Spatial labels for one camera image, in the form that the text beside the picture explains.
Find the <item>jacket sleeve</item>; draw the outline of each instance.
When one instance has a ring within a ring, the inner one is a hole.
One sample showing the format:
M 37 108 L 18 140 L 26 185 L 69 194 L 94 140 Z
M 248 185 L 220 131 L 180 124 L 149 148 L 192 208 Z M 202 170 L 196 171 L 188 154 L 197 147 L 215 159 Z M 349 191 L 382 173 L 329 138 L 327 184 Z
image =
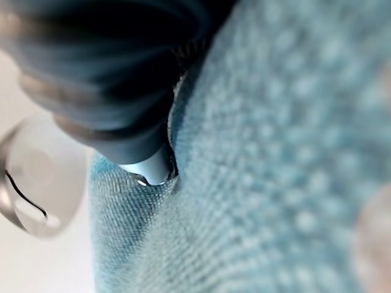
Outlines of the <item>jacket sleeve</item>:
M 210 39 L 233 1 L 0 3 L 1 46 L 24 91 L 75 139 L 132 164 L 167 139 L 180 75 L 173 49 Z

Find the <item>black wire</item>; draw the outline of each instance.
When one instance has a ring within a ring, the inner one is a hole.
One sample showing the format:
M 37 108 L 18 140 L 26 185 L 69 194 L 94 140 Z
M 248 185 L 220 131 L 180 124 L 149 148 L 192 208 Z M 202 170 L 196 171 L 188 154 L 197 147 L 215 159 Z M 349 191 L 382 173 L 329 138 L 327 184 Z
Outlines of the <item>black wire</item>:
M 39 209 L 41 211 L 41 213 L 45 216 L 45 218 L 47 219 L 48 218 L 48 214 L 46 213 L 46 211 L 41 208 L 39 205 L 37 205 L 36 203 L 32 202 L 31 200 L 29 200 L 23 193 L 22 191 L 20 191 L 20 189 L 18 188 L 18 186 L 16 185 L 15 181 L 13 180 L 11 174 L 6 170 L 5 171 L 5 175 L 8 177 L 8 179 L 10 180 L 11 182 L 11 185 L 12 187 L 15 189 L 16 193 L 22 198 L 24 199 L 26 202 L 28 202 L 29 204 L 31 204 L 33 207 L 35 207 L 36 209 Z

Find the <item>blue textured fabric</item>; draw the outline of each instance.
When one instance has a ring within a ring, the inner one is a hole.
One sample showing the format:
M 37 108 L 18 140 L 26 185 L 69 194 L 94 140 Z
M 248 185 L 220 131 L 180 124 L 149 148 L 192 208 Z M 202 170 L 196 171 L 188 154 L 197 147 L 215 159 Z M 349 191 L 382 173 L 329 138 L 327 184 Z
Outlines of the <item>blue textured fabric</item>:
M 90 176 L 98 293 L 361 292 L 360 209 L 391 175 L 389 0 L 243 0 L 172 114 L 180 182 Z

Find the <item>white background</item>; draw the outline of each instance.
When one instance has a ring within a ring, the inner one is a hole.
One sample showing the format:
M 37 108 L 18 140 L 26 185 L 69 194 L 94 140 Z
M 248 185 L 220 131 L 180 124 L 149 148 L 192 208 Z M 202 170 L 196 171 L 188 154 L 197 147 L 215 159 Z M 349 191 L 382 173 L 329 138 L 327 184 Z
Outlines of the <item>white background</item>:
M 21 119 L 41 112 L 18 88 L 18 70 L 0 52 L 0 137 Z M 39 240 L 0 215 L 0 292 L 93 292 L 87 196 L 67 230 Z

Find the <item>denim fabric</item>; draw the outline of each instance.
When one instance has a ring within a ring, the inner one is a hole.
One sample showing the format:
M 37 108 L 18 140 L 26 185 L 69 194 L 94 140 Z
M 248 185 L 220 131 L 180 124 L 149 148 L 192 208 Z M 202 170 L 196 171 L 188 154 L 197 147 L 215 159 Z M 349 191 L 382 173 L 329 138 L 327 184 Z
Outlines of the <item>denim fabric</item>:
M 389 0 L 240 1 L 178 90 L 180 181 L 91 168 L 98 293 L 362 292 L 360 210 L 391 175 Z

